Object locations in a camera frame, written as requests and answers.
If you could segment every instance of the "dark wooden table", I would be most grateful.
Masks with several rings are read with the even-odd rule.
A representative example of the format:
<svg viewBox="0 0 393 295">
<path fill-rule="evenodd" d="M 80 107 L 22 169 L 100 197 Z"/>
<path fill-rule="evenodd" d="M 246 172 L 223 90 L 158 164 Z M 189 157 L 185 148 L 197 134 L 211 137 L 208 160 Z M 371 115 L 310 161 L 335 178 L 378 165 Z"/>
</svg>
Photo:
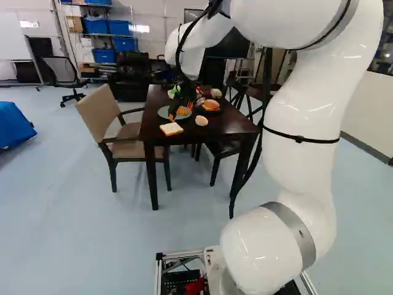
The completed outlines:
<svg viewBox="0 0 393 295">
<path fill-rule="evenodd" d="M 149 179 L 150 197 L 153 210 L 158 210 L 157 179 L 155 172 L 155 146 L 171 146 L 193 143 L 207 143 L 214 141 L 240 141 L 240 154 L 233 177 L 230 198 L 232 206 L 241 189 L 243 176 L 248 168 L 249 159 L 257 138 L 259 129 L 227 100 L 222 103 L 223 112 L 216 116 L 207 116 L 208 126 L 200 127 L 195 123 L 195 111 L 185 120 L 177 123 L 184 129 L 184 133 L 165 136 L 160 125 L 169 123 L 158 116 L 157 111 L 162 106 L 169 105 L 167 90 L 161 85 L 150 85 L 142 117 L 139 140 L 144 142 L 147 176 Z"/>
</svg>

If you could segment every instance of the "monitor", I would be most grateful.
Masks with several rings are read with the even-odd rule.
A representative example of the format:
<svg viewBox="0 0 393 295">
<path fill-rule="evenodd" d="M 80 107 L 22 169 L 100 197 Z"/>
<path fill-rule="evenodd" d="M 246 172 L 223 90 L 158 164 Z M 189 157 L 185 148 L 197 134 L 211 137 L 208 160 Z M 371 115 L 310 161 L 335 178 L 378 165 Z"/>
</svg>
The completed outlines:
<svg viewBox="0 0 393 295">
<path fill-rule="evenodd" d="M 194 21 L 202 14 L 201 9 L 184 9 L 184 23 Z M 247 58 L 250 41 L 233 28 L 216 46 L 207 48 L 205 57 L 214 58 Z"/>
</svg>

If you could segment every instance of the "blue tarp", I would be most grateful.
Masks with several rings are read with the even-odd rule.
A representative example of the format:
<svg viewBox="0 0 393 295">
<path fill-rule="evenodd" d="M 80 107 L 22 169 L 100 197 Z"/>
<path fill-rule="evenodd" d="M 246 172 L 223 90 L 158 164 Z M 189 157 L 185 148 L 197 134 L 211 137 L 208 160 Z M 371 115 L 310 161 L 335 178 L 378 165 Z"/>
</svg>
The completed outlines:
<svg viewBox="0 0 393 295">
<path fill-rule="evenodd" d="M 0 101 L 0 148 L 14 148 L 36 134 L 15 103 Z"/>
</svg>

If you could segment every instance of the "bread slice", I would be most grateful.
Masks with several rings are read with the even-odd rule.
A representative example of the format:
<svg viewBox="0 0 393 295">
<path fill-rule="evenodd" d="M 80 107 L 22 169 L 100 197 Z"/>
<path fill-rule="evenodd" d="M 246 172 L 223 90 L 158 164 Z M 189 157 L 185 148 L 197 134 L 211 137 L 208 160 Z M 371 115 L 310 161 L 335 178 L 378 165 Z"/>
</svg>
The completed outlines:
<svg viewBox="0 0 393 295">
<path fill-rule="evenodd" d="M 184 132 L 184 129 L 176 122 L 160 125 L 160 129 L 166 136 L 172 136 Z"/>
</svg>

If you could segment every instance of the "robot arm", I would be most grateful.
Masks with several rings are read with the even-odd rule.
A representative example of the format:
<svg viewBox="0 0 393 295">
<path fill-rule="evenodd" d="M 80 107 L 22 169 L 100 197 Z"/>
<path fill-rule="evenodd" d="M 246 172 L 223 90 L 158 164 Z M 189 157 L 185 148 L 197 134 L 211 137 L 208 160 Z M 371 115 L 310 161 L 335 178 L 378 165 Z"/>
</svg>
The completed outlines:
<svg viewBox="0 0 393 295">
<path fill-rule="evenodd" d="M 190 25 L 191 23 L 181 25 L 169 36 L 165 47 L 165 61 L 168 64 L 176 64 L 177 46 Z M 181 68 L 191 80 L 195 80 L 199 76 L 205 49 L 217 45 L 232 28 L 232 21 L 221 14 L 215 15 L 211 19 L 203 17 L 195 25 L 187 37 L 180 55 Z"/>
<path fill-rule="evenodd" d="M 383 3 L 232 0 L 222 5 L 230 8 L 232 23 L 250 41 L 298 50 L 297 65 L 269 103 L 263 123 L 262 157 L 281 186 L 278 199 L 232 219 L 220 238 L 237 286 L 248 295 L 268 295 L 312 266 L 334 243 L 334 153 L 346 106 L 378 48 Z M 184 47 L 182 65 L 192 63 L 185 54 L 201 50 L 197 44 Z M 200 63 L 195 66 L 187 73 L 199 72 Z"/>
</svg>

